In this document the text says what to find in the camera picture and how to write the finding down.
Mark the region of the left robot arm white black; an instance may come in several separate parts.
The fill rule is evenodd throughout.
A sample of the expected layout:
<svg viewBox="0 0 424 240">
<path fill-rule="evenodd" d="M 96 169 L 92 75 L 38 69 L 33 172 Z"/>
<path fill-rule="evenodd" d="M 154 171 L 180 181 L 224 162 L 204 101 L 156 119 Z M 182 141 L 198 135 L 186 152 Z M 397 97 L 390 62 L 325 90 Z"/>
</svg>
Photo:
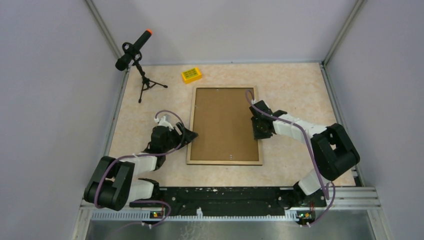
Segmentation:
<svg viewBox="0 0 424 240">
<path fill-rule="evenodd" d="M 118 158 L 103 156 L 99 160 L 83 199 L 97 208 L 114 211 L 120 211 L 127 203 L 136 200 L 142 200 L 149 207 L 156 206 L 161 198 L 156 190 L 159 184 L 146 178 L 134 178 L 158 170 L 168 154 L 187 146 L 198 136 L 181 122 L 175 126 L 170 123 L 155 126 L 144 151 Z"/>
</svg>

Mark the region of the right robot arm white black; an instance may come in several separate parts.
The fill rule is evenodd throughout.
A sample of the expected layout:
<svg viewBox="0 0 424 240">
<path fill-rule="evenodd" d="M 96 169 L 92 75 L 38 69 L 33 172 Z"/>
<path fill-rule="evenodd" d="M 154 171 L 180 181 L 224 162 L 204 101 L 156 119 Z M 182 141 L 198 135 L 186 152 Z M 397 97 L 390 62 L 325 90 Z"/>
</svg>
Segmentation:
<svg viewBox="0 0 424 240">
<path fill-rule="evenodd" d="M 313 169 L 293 186 L 293 200 L 299 206 L 307 206 L 317 191 L 360 162 L 357 149 L 339 123 L 318 125 L 282 110 L 273 112 L 263 100 L 251 104 L 249 110 L 256 140 L 282 135 L 306 145 Z"/>
</svg>

